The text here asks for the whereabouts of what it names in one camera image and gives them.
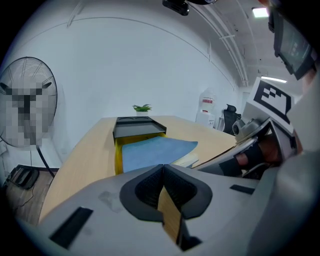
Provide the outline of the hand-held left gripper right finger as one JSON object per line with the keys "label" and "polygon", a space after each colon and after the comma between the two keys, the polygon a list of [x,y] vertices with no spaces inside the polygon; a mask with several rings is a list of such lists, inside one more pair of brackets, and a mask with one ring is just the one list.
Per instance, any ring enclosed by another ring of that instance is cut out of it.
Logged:
{"label": "hand-held left gripper right finger", "polygon": [[163,186],[177,213],[165,215],[177,223],[175,241],[163,256],[247,256],[253,227],[247,216],[254,180],[227,177],[164,165]]}

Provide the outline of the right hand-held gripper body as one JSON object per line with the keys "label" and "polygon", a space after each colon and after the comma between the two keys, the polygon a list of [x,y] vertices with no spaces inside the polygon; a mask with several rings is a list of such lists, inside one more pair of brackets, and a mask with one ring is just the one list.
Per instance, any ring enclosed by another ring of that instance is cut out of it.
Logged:
{"label": "right hand-held gripper body", "polygon": [[241,119],[233,126],[237,144],[257,137],[258,141],[271,135],[277,141],[282,162],[298,152],[294,128],[287,116],[293,97],[274,84],[257,78],[245,103]]}

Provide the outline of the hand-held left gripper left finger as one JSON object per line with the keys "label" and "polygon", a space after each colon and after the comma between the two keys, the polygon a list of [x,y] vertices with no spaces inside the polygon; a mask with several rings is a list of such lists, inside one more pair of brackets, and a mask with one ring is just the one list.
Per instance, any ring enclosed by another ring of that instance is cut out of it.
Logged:
{"label": "hand-held left gripper left finger", "polygon": [[163,166],[95,181],[21,229],[46,256],[176,256],[158,210]]}

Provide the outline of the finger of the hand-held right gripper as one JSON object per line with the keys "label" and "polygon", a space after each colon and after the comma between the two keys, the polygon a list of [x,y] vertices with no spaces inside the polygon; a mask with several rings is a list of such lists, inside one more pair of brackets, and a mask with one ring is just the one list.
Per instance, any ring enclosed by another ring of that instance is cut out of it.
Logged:
{"label": "finger of the hand-held right gripper", "polygon": [[236,155],[242,154],[250,147],[255,146],[258,143],[258,137],[254,136],[230,149],[222,154],[214,157],[213,159],[200,164],[196,167],[198,171],[222,175],[227,177],[245,177],[258,168],[258,165],[252,166],[252,168],[245,169],[243,166],[239,166]]}

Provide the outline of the blue notebook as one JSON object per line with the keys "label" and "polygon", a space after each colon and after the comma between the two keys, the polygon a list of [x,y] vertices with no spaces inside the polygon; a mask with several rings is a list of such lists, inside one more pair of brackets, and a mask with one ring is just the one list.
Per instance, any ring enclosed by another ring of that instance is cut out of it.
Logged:
{"label": "blue notebook", "polygon": [[191,167],[198,161],[198,155],[192,152],[197,145],[197,141],[162,136],[125,144],[122,147],[122,171],[127,173],[164,164]]}

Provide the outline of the black and yellow tray box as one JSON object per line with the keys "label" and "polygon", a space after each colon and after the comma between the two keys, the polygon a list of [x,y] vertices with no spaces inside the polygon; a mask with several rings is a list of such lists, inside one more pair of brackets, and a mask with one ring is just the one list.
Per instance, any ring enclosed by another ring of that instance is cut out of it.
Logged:
{"label": "black and yellow tray box", "polygon": [[136,143],[154,137],[165,137],[167,128],[149,116],[118,117],[112,135],[115,146],[115,174],[124,172],[122,148],[124,145]]}

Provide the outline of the black office chair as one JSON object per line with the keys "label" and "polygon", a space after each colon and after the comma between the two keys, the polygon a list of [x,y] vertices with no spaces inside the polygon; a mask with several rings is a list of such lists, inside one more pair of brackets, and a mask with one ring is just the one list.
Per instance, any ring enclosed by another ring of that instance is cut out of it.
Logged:
{"label": "black office chair", "polygon": [[242,118],[242,115],[237,113],[237,108],[233,105],[227,104],[227,108],[223,110],[224,128],[223,132],[235,135],[233,132],[233,124]]}

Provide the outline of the person's right hand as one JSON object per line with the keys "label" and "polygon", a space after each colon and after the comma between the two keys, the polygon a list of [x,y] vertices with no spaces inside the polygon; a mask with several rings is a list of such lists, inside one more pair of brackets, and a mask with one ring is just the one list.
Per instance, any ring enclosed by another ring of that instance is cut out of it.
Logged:
{"label": "person's right hand", "polygon": [[235,156],[238,164],[252,168],[259,164],[280,164],[282,157],[279,155],[278,143],[271,135],[266,135],[262,140],[254,143],[243,153]]}

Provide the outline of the ceiling tube light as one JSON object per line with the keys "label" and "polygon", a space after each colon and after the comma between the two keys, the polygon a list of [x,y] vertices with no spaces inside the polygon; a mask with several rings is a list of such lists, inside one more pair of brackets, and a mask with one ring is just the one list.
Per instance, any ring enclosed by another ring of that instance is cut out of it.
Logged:
{"label": "ceiling tube light", "polygon": [[287,80],[274,78],[274,77],[268,77],[268,76],[261,76],[261,79],[268,80],[268,81],[273,81],[273,82],[278,82],[278,83],[282,83],[282,84],[287,83]]}

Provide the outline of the white water dispenser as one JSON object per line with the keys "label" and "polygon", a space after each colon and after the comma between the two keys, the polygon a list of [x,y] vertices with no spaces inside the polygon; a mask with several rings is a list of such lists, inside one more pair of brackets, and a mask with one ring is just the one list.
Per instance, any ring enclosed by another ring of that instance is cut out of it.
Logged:
{"label": "white water dispenser", "polygon": [[214,129],[215,119],[213,114],[201,111],[197,113],[195,122],[210,129]]}

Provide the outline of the ceiling panel light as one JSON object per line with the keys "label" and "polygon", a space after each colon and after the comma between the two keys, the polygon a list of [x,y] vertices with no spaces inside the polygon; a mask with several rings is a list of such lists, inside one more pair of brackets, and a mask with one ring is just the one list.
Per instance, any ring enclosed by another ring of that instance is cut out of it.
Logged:
{"label": "ceiling panel light", "polygon": [[269,11],[267,7],[253,7],[252,13],[255,18],[268,18]]}

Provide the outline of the green plant in white pot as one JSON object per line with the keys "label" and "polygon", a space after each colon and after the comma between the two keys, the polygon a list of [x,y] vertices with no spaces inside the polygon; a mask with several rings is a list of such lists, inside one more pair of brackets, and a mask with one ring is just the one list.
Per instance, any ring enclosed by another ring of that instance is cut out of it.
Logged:
{"label": "green plant in white pot", "polygon": [[132,107],[135,110],[137,117],[147,117],[149,115],[149,111],[152,110],[152,107],[150,104],[144,104],[142,106],[133,105]]}

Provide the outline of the black flat floor rack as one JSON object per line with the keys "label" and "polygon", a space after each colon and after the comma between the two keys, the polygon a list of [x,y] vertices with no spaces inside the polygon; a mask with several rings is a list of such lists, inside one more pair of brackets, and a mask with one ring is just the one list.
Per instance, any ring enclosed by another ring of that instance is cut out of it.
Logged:
{"label": "black flat floor rack", "polygon": [[40,172],[33,167],[17,165],[11,171],[8,181],[21,189],[29,190],[35,185],[39,175]]}

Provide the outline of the black standing fan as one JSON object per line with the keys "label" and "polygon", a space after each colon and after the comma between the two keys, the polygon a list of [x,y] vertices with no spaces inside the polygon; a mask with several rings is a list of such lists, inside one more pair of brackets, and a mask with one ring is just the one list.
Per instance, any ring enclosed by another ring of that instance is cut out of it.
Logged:
{"label": "black standing fan", "polygon": [[57,104],[56,79],[39,58],[18,58],[0,74],[0,139],[15,148],[34,147],[49,173],[40,146],[54,125]]}

